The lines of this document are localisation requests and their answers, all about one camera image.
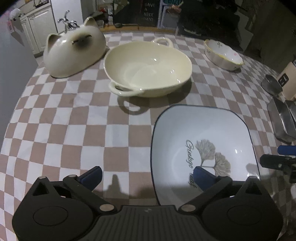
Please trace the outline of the silver faucet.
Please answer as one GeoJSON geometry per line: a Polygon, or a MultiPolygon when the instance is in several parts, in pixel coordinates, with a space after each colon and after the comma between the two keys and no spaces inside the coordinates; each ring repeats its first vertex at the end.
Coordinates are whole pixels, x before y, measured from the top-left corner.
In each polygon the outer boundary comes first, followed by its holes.
{"type": "Polygon", "coordinates": [[[76,21],[74,20],[68,20],[67,19],[67,15],[70,11],[67,10],[64,17],[63,18],[59,18],[57,20],[58,23],[63,23],[65,25],[65,29],[64,29],[64,33],[67,33],[68,31],[71,31],[71,30],[75,30],[77,28],[79,28],[80,26],[77,24],[76,21]]]}

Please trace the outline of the cat shaped ceramic dish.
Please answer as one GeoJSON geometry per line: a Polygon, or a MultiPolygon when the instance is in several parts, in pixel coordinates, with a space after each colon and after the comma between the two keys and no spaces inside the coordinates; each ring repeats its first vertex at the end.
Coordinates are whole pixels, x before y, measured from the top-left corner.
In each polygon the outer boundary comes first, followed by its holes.
{"type": "Polygon", "coordinates": [[[55,78],[72,76],[101,59],[106,52],[106,39],[95,19],[61,34],[49,34],[43,60],[49,75],[55,78]]]}

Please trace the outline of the beige electric kettle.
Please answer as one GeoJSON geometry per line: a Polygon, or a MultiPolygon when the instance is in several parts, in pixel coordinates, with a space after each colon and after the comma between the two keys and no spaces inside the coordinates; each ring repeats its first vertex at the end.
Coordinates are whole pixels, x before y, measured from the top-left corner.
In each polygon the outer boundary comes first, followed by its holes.
{"type": "Polygon", "coordinates": [[[296,94],[296,67],[295,59],[288,63],[277,78],[282,87],[282,94],[286,100],[295,100],[296,94]]]}

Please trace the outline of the checkered tablecloth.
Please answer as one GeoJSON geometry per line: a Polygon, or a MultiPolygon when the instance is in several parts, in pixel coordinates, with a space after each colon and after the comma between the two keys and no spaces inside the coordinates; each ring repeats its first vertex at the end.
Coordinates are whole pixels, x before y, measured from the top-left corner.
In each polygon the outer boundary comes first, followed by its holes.
{"type": "Polygon", "coordinates": [[[238,72],[214,65],[203,41],[168,35],[192,62],[190,80],[159,98],[121,98],[109,89],[103,61],[54,78],[41,63],[14,105],[1,147],[1,240],[16,240],[13,214],[38,177],[60,181],[95,166],[103,179],[94,194],[117,208],[158,205],[151,174],[154,124],[176,104],[232,111],[249,129],[257,157],[277,154],[260,82],[277,73],[246,55],[238,72]]]}

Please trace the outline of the black have a nice day sign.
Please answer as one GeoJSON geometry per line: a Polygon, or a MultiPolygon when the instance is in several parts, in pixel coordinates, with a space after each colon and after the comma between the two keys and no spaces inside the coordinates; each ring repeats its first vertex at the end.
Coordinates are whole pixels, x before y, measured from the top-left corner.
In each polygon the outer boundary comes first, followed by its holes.
{"type": "Polygon", "coordinates": [[[141,26],[156,27],[158,23],[160,0],[143,0],[138,23],[141,26]]]}

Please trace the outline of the large rectangular steel tray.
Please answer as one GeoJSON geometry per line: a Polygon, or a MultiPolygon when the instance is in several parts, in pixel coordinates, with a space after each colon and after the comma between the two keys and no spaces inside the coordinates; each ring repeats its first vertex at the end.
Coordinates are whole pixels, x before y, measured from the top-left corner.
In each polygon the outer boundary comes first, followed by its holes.
{"type": "Polygon", "coordinates": [[[268,114],[277,139],[285,143],[295,141],[295,124],[288,106],[273,97],[267,105],[268,114]]]}

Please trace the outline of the round steel bowl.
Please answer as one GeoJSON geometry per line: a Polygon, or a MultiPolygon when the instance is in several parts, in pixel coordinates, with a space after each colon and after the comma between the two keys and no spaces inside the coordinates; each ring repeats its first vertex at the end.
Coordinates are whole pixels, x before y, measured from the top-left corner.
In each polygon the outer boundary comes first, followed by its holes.
{"type": "Polygon", "coordinates": [[[281,85],[269,74],[265,75],[264,79],[261,81],[261,87],[272,96],[279,96],[282,92],[281,85]]]}

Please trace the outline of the white storage crate with sign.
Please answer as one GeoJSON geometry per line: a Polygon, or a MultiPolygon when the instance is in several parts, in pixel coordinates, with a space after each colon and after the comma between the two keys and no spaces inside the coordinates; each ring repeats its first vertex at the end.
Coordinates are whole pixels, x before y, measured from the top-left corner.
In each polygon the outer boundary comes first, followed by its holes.
{"type": "Polygon", "coordinates": [[[180,13],[173,8],[180,8],[184,1],[160,1],[158,29],[176,30],[180,13]]]}

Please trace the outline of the white square ginkgo plate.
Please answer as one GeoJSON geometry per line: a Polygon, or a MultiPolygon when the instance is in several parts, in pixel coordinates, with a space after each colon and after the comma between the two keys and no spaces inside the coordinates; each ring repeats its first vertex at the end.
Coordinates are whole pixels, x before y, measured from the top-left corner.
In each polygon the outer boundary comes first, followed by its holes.
{"type": "Polygon", "coordinates": [[[246,123],[234,112],[207,106],[174,105],[156,120],[151,172],[160,205],[180,207],[202,193],[194,169],[244,181],[259,177],[246,123]]]}

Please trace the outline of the floral scalloped ceramic bowl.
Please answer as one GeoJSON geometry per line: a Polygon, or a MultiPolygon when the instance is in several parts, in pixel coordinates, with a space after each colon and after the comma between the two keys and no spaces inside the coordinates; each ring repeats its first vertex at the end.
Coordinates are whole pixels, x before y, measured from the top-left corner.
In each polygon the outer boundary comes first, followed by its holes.
{"type": "Polygon", "coordinates": [[[235,71],[244,65],[239,53],[220,41],[206,39],[204,47],[206,57],[224,70],[235,71]]]}

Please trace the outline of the cream two-handled bowl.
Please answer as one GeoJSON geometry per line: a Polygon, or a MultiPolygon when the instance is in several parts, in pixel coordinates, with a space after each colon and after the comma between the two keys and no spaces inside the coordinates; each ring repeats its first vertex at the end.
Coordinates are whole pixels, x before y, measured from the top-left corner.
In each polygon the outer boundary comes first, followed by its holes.
{"type": "Polygon", "coordinates": [[[121,97],[168,95],[182,87],[193,71],[189,57],[165,37],[118,45],[107,52],[103,65],[110,91],[121,97]]]}

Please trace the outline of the white kitchen cabinets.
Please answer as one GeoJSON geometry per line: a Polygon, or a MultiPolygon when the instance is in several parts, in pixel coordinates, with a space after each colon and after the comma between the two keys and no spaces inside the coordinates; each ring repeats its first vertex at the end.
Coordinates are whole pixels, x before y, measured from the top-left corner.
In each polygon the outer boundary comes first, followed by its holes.
{"type": "Polygon", "coordinates": [[[49,34],[57,33],[50,3],[28,12],[20,18],[20,21],[34,55],[44,51],[49,34]]]}

